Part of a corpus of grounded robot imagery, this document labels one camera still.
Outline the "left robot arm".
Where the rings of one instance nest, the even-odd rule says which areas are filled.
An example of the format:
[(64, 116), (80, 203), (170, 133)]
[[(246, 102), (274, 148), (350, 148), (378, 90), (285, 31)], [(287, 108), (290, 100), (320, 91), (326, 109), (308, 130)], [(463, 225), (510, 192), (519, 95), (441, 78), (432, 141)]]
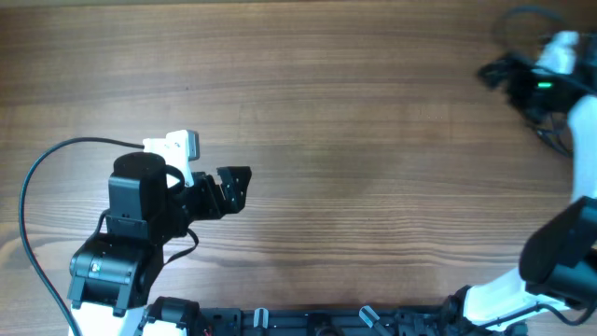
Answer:
[(117, 158), (108, 180), (109, 207), (96, 231), (72, 257), (68, 299), (75, 335), (212, 335), (215, 320), (199, 304), (177, 298), (148, 301), (163, 267), (165, 245), (197, 235), (190, 224), (244, 208), (252, 176), (247, 166), (221, 167), (221, 181), (183, 174), (162, 156), (133, 152)]

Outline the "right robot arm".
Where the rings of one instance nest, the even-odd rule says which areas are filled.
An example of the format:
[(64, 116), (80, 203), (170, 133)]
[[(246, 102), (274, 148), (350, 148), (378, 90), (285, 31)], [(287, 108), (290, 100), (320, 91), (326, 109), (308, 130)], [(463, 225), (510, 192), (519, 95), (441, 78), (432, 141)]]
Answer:
[(579, 34), (560, 31), (537, 60), (510, 50), (480, 68), (491, 90), (539, 138), (573, 159), (569, 205), (524, 245), (519, 264), (492, 282), (466, 286), (438, 308), (400, 309), (398, 335), (524, 335), (527, 319), (549, 312), (579, 326), (596, 311), (596, 47), (576, 54)]

